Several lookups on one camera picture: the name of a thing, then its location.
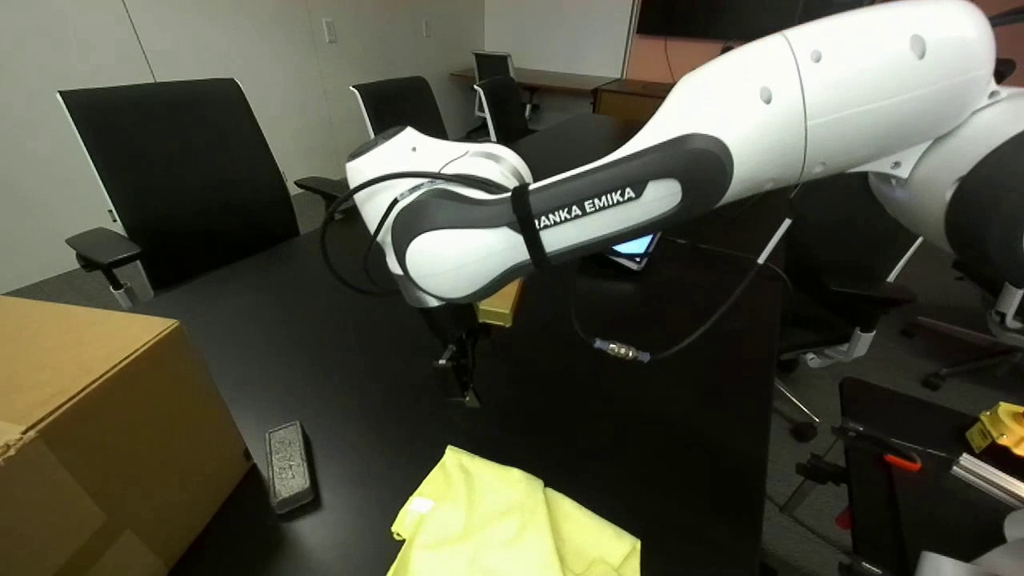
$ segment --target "remote control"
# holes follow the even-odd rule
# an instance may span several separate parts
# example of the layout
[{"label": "remote control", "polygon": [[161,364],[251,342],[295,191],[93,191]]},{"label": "remote control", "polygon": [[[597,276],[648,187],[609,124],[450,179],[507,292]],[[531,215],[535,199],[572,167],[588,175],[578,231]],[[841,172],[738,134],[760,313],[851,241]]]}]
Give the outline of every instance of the remote control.
[{"label": "remote control", "polygon": [[318,499],[313,475],[306,462],[302,423],[281,423],[267,432],[267,479],[270,479],[270,499],[277,514],[287,514],[292,510],[302,510]]}]

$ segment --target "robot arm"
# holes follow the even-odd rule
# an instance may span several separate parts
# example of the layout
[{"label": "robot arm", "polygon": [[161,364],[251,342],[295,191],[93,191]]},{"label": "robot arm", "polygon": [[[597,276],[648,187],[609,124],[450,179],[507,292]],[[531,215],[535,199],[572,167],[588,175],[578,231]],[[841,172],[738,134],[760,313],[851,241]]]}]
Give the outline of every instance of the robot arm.
[{"label": "robot arm", "polygon": [[621,151],[531,182],[498,144],[407,129],[349,159],[354,206],[410,302],[467,304],[539,257],[867,170],[905,179],[993,103],[994,41],[962,0],[881,2],[741,46],[682,78]]}]

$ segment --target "table surface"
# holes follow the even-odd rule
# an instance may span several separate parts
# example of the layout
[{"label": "table surface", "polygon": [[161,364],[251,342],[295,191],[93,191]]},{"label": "table surface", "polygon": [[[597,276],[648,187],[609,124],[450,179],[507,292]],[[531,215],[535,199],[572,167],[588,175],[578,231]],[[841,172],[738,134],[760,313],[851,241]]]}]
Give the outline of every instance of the table surface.
[{"label": "table surface", "polygon": [[[961,454],[975,415],[867,381],[841,381],[841,415],[893,437]],[[921,454],[921,478],[891,475],[878,445],[846,442],[855,553],[888,573],[912,573],[921,549],[974,561],[1003,544],[1006,506]]]},{"label": "table surface", "polygon": [[302,238],[155,302],[205,354],[255,463],[297,415],[320,506],[277,523],[255,475],[177,573],[382,576],[389,523],[444,445],[539,475],[643,541],[643,573],[754,573],[782,287],[760,279],[690,348],[652,367],[591,354],[569,326],[668,347],[745,267],[668,245],[639,282],[559,261],[528,286],[513,332],[479,347],[479,409],[443,396],[436,342],[403,302],[338,287]]},{"label": "table surface", "polygon": [[[531,67],[516,67],[513,73],[516,73],[516,82],[531,86],[531,90],[552,90],[552,92],[591,92],[595,86],[616,80],[616,78],[531,69]],[[474,67],[461,67],[450,78],[476,80],[476,69]]]}]

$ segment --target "floor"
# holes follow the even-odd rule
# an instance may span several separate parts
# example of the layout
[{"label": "floor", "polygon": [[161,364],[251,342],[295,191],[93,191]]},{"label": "floor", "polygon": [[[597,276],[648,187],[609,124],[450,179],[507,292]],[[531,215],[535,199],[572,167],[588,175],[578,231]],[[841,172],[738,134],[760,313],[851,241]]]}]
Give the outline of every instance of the floor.
[{"label": "floor", "polygon": [[[770,423],[770,462],[767,462],[767,503],[764,503],[764,556],[777,567],[785,576],[833,576],[840,573],[840,563],[846,553],[840,547],[847,547],[847,533],[834,528],[834,514],[846,510],[846,490],[840,485],[819,485],[813,490],[803,506],[796,510],[796,519],[782,514],[775,503],[785,503],[792,490],[796,485],[795,463],[803,462],[813,451],[828,451],[833,434],[828,426],[840,418],[840,377],[859,373],[873,384],[888,384],[914,396],[928,396],[935,403],[980,413],[993,405],[994,400],[1024,400],[1007,389],[994,389],[989,377],[969,377],[969,381],[952,381],[943,389],[924,389],[917,377],[935,367],[940,359],[935,347],[921,340],[908,340],[898,331],[912,319],[917,311],[930,306],[962,306],[975,311],[980,293],[961,282],[952,273],[952,259],[938,250],[921,250],[912,267],[905,268],[903,282],[917,292],[917,304],[908,311],[898,311],[888,317],[881,326],[881,340],[873,342],[871,354],[851,364],[834,364],[824,371],[796,371],[788,377],[788,384],[824,415],[824,434],[800,445],[792,437],[792,429],[785,418]],[[93,304],[93,306],[115,306],[115,302],[106,293],[100,279],[68,273],[50,282],[28,286],[15,293],[49,297],[49,302],[71,302],[71,304]]]}]

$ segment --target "white wall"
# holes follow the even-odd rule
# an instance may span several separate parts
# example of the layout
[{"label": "white wall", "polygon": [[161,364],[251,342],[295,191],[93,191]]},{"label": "white wall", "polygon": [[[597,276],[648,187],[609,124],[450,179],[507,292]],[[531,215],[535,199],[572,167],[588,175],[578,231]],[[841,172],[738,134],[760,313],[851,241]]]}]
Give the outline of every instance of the white wall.
[{"label": "white wall", "polygon": [[[352,80],[425,73],[444,117],[472,124],[472,96],[449,73],[483,46],[483,0],[127,0],[127,10],[158,80],[239,80],[287,182],[341,172],[364,134]],[[63,238],[110,224],[56,90],[144,80],[123,0],[2,0],[0,292],[74,268]]]},{"label": "white wall", "polygon": [[634,0],[487,0],[483,46],[516,64],[621,78]]}]

